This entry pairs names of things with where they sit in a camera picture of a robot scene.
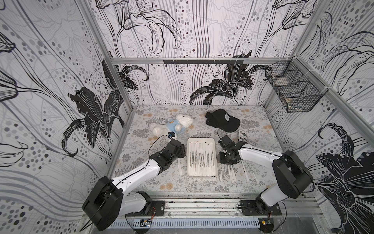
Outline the pile straw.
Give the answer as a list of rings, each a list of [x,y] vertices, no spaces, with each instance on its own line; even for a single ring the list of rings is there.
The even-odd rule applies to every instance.
[[[249,161],[241,161],[236,165],[220,164],[218,168],[218,180],[231,184],[246,182],[260,185],[260,180],[255,174],[254,163]]]
[[[185,161],[186,161],[185,158],[177,159],[178,174],[179,174],[179,176],[183,176],[185,174],[185,171],[184,171]]]

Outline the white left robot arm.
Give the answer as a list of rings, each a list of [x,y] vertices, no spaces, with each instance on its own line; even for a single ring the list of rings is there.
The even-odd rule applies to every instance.
[[[153,211],[152,199],[144,192],[131,192],[142,183],[153,179],[177,160],[186,156],[186,147],[176,139],[170,139],[166,147],[154,154],[141,166],[115,178],[104,176],[100,178],[88,197],[82,209],[89,221],[81,228],[85,230],[91,225],[98,231],[104,231],[119,217],[132,213],[147,215]]]

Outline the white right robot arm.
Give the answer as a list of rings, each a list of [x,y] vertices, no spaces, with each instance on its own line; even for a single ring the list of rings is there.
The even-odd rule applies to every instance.
[[[220,163],[235,165],[250,161],[272,169],[276,184],[256,197],[258,209],[266,209],[287,198],[296,199],[313,183],[313,177],[304,163],[292,151],[271,152],[252,146],[244,141],[233,142],[228,136],[218,140],[223,148]]]

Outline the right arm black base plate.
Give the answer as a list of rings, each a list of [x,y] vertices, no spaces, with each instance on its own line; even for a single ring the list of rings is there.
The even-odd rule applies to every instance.
[[[276,203],[273,206],[267,206],[265,203],[259,200],[241,200],[238,209],[241,210],[244,216],[278,216],[282,215],[279,204]]]

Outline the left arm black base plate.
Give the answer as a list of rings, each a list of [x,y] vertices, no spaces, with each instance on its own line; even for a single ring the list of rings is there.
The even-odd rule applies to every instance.
[[[129,217],[161,217],[164,216],[165,211],[165,201],[164,200],[154,200],[151,202],[151,204],[144,208],[140,212],[133,212],[130,214],[127,214],[126,216]]]

